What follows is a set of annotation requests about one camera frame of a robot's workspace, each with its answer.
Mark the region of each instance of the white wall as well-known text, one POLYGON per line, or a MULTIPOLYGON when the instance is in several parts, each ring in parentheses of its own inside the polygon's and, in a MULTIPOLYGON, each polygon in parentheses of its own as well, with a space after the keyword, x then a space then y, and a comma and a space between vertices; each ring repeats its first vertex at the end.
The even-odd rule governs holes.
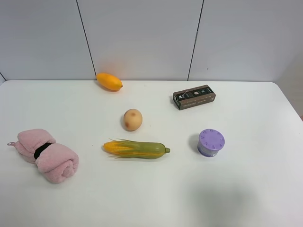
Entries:
POLYGON ((202 0, 78 0, 96 72, 187 80, 202 0))
POLYGON ((205 0, 190 80, 277 80, 303 53, 302 12, 302 0, 205 0))
POLYGON ((297 113, 303 115, 303 53, 296 56, 286 68, 283 75, 278 78, 279 85, 284 95, 293 105, 297 113))
POLYGON ((75 0, 1 0, 6 79, 94 79, 75 0))

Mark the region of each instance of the black band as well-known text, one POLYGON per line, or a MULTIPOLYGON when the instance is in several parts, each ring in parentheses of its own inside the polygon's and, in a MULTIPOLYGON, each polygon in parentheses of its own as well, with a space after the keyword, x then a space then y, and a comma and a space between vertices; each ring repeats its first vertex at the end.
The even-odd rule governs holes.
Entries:
POLYGON ((42 151, 44 151, 49 145, 51 145, 52 143, 46 143, 43 144, 41 147, 39 147, 35 153, 34 153, 34 158, 37 159, 39 158, 40 154, 42 153, 42 151))

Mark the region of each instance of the plastic fruit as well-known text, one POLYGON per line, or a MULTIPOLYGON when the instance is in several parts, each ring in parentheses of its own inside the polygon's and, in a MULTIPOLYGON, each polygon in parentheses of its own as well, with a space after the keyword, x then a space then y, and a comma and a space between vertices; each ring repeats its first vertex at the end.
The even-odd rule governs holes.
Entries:
POLYGON ((109 73, 98 73, 96 78, 102 86, 112 91, 118 91, 123 86, 119 78, 109 73))
POLYGON ((135 131, 142 124, 142 114, 139 110, 130 109, 125 112, 123 121, 128 131, 135 131))
POLYGON ((117 157, 140 157, 155 159, 170 153, 170 149, 161 143, 136 142, 130 140, 114 140, 107 142, 103 148, 117 157))

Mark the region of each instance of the potato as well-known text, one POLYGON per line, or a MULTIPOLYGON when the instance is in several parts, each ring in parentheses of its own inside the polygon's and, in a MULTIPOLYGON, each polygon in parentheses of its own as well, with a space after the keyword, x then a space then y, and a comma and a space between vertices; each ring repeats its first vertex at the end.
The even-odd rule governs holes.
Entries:
POLYGON ((125 112, 123 117, 125 128, 128 131, 137 130, 142 124, 142 114, 139 110, 130 109, 125 112))

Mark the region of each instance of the corn husk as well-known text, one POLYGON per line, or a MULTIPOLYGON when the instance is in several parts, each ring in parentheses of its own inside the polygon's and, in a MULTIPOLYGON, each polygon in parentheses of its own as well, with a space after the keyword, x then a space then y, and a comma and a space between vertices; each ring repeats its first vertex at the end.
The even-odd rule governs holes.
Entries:
POLYGON ((136 142, 131 140, 113 140, 103 145, 106 152, 116 157, 138 157, 155 159, 170 153, 170 149, 161 143, 136 142))

